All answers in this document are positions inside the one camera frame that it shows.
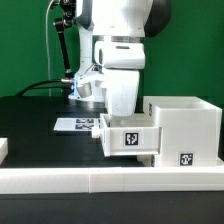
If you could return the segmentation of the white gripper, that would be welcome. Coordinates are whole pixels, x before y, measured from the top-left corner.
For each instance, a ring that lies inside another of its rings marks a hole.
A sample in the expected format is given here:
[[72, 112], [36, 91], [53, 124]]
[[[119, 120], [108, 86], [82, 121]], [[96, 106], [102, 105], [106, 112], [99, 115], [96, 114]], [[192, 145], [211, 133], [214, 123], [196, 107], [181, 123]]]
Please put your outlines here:
[[102, 67], [105, 78], [109, 116], [132, 116], [136, 106], [140, 70], [145, 67], [143, 44], [97, 41], [94, 59]]

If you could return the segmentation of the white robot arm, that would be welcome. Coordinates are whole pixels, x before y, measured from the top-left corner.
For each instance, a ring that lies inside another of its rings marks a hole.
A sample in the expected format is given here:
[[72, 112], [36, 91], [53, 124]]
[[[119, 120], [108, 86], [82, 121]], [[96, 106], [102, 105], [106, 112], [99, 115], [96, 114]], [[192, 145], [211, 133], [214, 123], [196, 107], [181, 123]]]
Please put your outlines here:
[[159, 34], [171, 13], [171, 0], [77, 0], [80, 67], [74, 97], [103, 104], [113, 119], [131, 117], [146, 63], [143, 40]]

